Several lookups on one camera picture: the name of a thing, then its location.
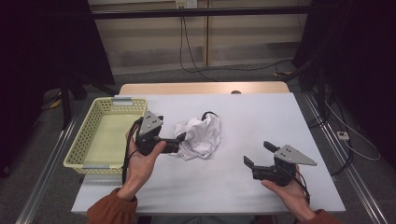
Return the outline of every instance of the dark background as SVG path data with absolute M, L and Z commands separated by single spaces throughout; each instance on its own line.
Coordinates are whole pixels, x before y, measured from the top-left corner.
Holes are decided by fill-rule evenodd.
M 10 164 L 40 113 L 44 92 L 62 77 L 83 74 L 114 84 L 94 21 L 58 21 L 50 12 L 91 12 L 87 1 L 2 1 L 1 78 L 4 97 L 0 168 Z
M 334 1 L 313 1 L 328 4 Z M 337 97 L 351 111 L 360 132 L 371 138 L 396 167 L 396 21 L 389 1 L 339 1 L 340 8 L 308 16 L 296 67 L 312 57 L 328 38 L 320 66 Z M 310 75 L 317 82 L 318 74 Z

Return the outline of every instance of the white table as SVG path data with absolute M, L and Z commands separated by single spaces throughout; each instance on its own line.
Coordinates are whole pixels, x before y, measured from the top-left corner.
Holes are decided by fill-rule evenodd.
M 183 161 L 160 155 L 148 183 L 136 195 L 140 215 L 275 214 L 287 212 L 277 196 L 252 179 L 243 156 L 257 165 L 274 164 L 264 140 L 289 144 L 318 163 L 301 165 L 313 209 L 345 211 L 318 148 L 292 93 L 143 95 L 148 109 L 164 115 L 161 137 L 172 138 L 176 124 L 208 110 L 221 122 L 221 143 L 207 160 Z M 86 213 L 97 200 L 119 187 L 120 177 L 87 175 L 72 209 Z

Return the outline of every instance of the table top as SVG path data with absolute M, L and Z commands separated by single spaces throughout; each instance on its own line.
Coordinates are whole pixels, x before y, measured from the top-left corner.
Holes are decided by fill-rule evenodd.
M 251 94 L 228 94 L 231 91 Z M 262 147 L 263 140 L 280 147 L 291 144 L 317 161 L 317 167 L 301 167 L 308 187 L 312 190 L 311 194 L 320 195 L 320 198 L 313 197 L 313 207 L 328 211 L 344 211 L 345 207 L 306 127 L 300 108 L 293 94 L 287 92 L 289 90 L 286 84 L 281 82 L 123 86 L 121 95 L 145 96 L 148 99 L 148 109 L 164 115 L 165 122 L 160 134 L 162 137 L 172 137 L 172 124 L 200 116 L 196 111 L 204 113 L 205 111 L 201 110 L 205 108 L 215 110 L 221 120 L 221 143 L 209 160 L 183 161 L 181 158 L 167 155 L 159 157 L 156 162 L 157 169 L 137 194 L 137 213 L 190 215 L 287 212 L 274 193 L 264 189 L 260 181 L 252 179 L 251 171 L 243 164 L 243 155 L 247 155 L 258 165 L 270 166 L 274 163 L 273 155 Z M 104 180 L 102 177 L 86 175 L 72 211 L 84 213 L 92 203 L 119 186 L 118 177 L 108 177 Z
M 276 93 L 289 92 L 286 83 L 272 82 L 188 82 L 126 84 L 121 87 L 123 94 L 210 94 L 210 93 Z

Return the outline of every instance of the black stand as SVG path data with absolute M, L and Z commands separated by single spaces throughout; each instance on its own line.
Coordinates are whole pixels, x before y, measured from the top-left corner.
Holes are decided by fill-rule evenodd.
M 70 100 L 69 100 L 69 90 L 72 92 L 73 96 L 77 100 L 83 100 L 87 96 L 87 92 L 84 90 L 82 83 L 88 83 L 93 85 L 98 90 L 101 90 L 109 95 L 117 95 L 118 91 L 114 91 L 109 87 L 100 84 L 91 78 L 83 76 L 81 74 L 66 74 L 63 73 L 62 81 L 61 81 L 61 93 L 62 93 L 62 105 L 64 109 L 64 126 L 62 129 L 64 130 L 67 127 L 67 124 L 71 119 L 71 108 L 70 108 Z
M 289 82 L 295 77 L 299 77 L 302 91 L 312 91 L 315 83 L 318 84 L 318 112 L 323 120 L 327 119 L 326 114 L 326 80 L 324 64 L 326 63 L 326 56 L 329 54 L 331 44 L 335 45 L 341 33 L 343 32 L 343 23 L 348 16 L 348 8 L 350 1 L 345 1 L 344 5 L 337 6 L 338 15 L 334 15 L 334 19 L 329 25 L 328 32 L 319 44 L 318 48 L 313 52 L 310 59 L 300 66 L 297 70 L 292 72 L 287 77 L 282 79 L 283 82 Z

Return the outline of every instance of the wrist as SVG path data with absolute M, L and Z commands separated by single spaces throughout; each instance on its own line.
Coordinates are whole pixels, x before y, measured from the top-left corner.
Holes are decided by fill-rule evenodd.
M 314 219 L 317 216 L 317 214 L 311 210 L 311 208 L 306 207 L 303 209 L 299 214 L 296 214 L 296 218 L 299 221 L 309 221 Z
M 138 191 L 139 189 L 137 186 L 127 181 L 117 192 L 117 196 L 126 202 L 130 202 Z

